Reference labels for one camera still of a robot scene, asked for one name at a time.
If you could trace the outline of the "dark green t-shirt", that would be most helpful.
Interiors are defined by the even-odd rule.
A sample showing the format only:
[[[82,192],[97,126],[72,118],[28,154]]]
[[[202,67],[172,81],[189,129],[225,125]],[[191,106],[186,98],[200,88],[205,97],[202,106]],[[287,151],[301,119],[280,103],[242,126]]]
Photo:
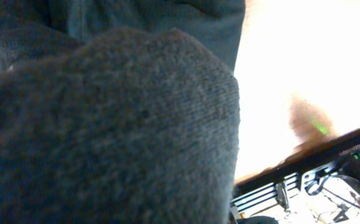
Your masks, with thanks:
[[[244,0],[0,1],[0,223],[227,223]]]

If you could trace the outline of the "grey metal frame bracket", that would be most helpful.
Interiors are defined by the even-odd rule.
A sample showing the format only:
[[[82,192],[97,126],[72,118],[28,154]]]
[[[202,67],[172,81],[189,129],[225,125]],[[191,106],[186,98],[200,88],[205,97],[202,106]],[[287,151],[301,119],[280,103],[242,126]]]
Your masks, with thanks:
[[[316,223],[360,224],[360,150],[301,175]]]

